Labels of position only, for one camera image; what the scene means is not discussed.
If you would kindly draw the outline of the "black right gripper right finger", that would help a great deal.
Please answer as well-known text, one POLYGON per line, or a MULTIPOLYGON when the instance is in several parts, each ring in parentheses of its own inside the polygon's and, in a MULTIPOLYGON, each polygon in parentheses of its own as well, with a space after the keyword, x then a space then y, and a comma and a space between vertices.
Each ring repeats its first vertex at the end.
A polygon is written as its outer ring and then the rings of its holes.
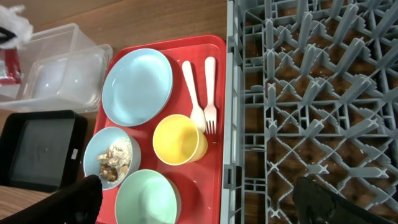
POLYGON ((391 224, 322 187, 300 177, 293 191, 293 201, 300 224, 391 224))

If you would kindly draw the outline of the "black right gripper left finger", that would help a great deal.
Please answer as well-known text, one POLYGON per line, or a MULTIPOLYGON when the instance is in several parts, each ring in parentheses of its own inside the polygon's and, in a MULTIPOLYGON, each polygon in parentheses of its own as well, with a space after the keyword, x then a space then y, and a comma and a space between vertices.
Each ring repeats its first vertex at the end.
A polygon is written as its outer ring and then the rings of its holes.
POLYGON ((2 224, 95 224, 103 200, 100 178, 89 175, 1 220, 2 224))

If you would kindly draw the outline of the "food scraps with rice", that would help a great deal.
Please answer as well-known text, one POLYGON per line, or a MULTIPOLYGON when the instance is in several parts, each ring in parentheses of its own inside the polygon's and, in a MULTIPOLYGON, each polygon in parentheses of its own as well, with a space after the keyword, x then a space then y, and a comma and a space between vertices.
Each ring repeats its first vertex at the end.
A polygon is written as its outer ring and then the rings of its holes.
POLYGON ((132 145, 128 138, 115 140, 110 147, 100 154, 97 160, 100 163, 99 174, 109 183, 120 182, 127 174, 132 159, 132 145))

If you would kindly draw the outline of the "small blue bowl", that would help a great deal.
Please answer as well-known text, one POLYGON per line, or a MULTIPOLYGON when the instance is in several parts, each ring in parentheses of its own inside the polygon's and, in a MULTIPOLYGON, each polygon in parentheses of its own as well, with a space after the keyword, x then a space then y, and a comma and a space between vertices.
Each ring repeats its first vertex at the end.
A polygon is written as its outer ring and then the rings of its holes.
POLYGON ((117 127, 104 128, 96 133, 88 143, 83 158, 85 176, 97 175, 101 180, 103 190, 109 190, 121 184, 127 176, 139 169, 140 164, 141 149, 137 141, 121 128, 117 127), (105 150, 119 138, 128 138, 130 140, 132 145, 132 159, 126 176, 120 182, 112 184, 100 176, 100 162, 97 160, 97 157, 100 154, 104 154, 105 150))

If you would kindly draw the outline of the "green bowl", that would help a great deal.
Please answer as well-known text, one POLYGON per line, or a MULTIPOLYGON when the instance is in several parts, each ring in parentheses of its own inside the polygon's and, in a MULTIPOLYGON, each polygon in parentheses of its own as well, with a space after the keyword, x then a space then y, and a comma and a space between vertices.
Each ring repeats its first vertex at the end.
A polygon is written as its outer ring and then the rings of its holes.
POLYGON ((117 224, 175 224, 181 209, 177 186, 157 171, 142 169, 121 184, 114 211, 117 224))

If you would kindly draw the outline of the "yellow plastic cup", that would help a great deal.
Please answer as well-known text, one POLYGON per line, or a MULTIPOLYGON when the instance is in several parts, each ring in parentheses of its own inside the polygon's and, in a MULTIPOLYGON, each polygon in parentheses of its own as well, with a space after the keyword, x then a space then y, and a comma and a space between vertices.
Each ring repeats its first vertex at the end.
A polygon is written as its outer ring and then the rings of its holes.
POLYGON ((182 114, 167 116, 157 125, 152 145, 156 156, 171 166, 198 161, 208 149, 203 132, 182 114))

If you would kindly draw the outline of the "red sauce packet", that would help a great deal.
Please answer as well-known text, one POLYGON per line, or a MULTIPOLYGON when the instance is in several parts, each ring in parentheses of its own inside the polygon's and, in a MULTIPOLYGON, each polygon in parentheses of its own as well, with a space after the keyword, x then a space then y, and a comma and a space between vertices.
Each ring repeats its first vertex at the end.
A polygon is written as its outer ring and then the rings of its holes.
POLYGON ((21 83, 21 66, 16 49, 1 49, 1 86, 21 83))

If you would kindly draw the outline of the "white napkin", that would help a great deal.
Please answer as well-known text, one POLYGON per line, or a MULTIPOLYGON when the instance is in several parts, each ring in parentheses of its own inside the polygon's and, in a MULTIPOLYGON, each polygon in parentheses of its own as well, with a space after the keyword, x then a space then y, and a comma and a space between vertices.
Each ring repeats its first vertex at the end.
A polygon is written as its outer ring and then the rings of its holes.
POLYGON ((14 49, 28 43, 34 31, 28 19, 21 16, 24 5, 1 5, 1 49, 14 49))

